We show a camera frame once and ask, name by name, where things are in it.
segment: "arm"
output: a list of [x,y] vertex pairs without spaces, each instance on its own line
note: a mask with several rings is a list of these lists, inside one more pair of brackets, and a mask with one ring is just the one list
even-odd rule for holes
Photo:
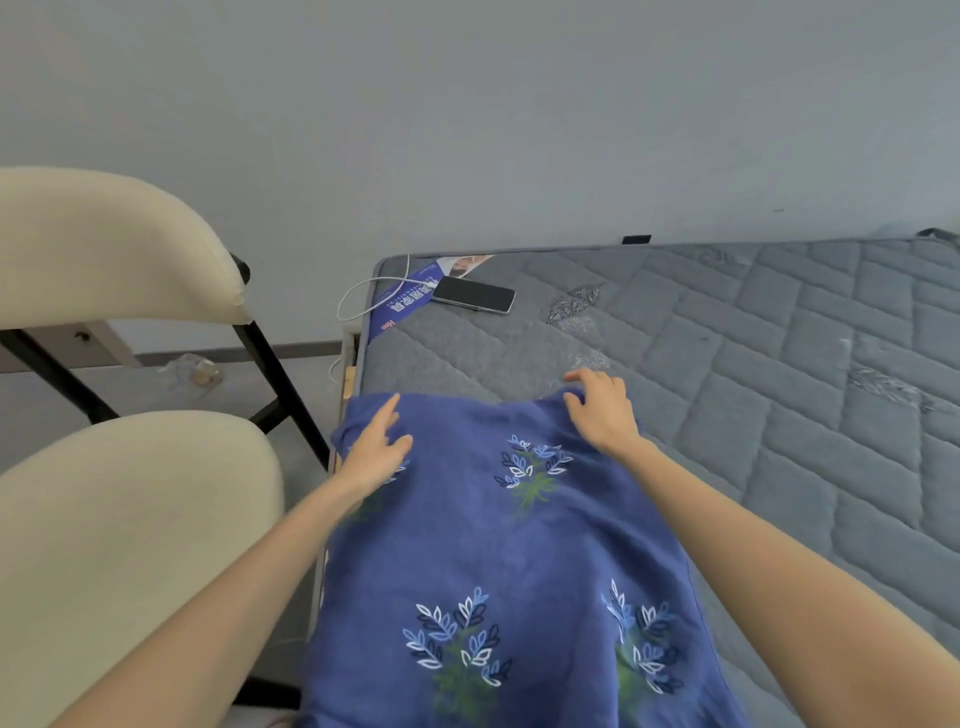
[[51,728],[216,726],[337,521],[399,467],[388,446],[399,395],[376,413],[339,473],[80,697]]
[[960,663],[873,591],[670,460],[636,429],[623,380],[566,375],[584,438],[622,463],[810,726],[960,725]]

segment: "chair backrest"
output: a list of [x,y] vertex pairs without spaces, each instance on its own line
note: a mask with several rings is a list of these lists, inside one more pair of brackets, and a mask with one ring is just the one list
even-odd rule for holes
[[132,318],[250,322],[213,228],[141,180],[0,168],[0,329]]

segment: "black metal chair leg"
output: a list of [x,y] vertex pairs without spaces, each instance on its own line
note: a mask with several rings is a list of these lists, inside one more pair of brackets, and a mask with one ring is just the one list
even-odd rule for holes
[[0,330],[0,344],[36,372],[50,386],[73,402],[93,425],[120,417],[96,393],[41,347],[21,328]]
[[330,448],[324,440],[324,436],[317,428],[317,423],[313,421],[306,405],[300,398],[297,388],[294,387],[290,377],[283,370],[280,360],[276,358],[274,350],[270,348],[266,337],[256,324],[252,321],[241,327],[233,327],[243,342],[244,347],[250,352],[256,366],[263,372],[263,376],[270,382],[270,386],[276,392],[276,398],[280,401],[283,409],[297,423],[297,427],[306,439],[307,445],[314,451],[321,465],[326,470],[327,463],[330,461]]

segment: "forearm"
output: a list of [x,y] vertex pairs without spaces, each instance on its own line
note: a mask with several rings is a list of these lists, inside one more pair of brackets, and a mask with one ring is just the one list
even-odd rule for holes
[[652,443],[619,459],[807,724],[960,724],[960,664],[887,601]]
[[338,478],[307,496],[52,728],[216,726],[303,575],[353,505]]

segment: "gray mattress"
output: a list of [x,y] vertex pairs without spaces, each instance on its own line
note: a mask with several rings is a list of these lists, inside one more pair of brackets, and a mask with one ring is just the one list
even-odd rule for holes
[[[412,270],[432,257],[415,257]],[[401,275],[405,263],[389,258],[378,274]],[[364,337],[359,392],[496,402],[541,397],[577,367],[622,376],[671,456],[960,657],[955,247],[911,239],[514,251],[469,277],[515,289],[511,314],[429,303],[368,346]],[[576,289],[580,300],[599,295],[558,319],[578,307],[556,305]],[[748,715],[757,726],[800,725],[696,580]]]

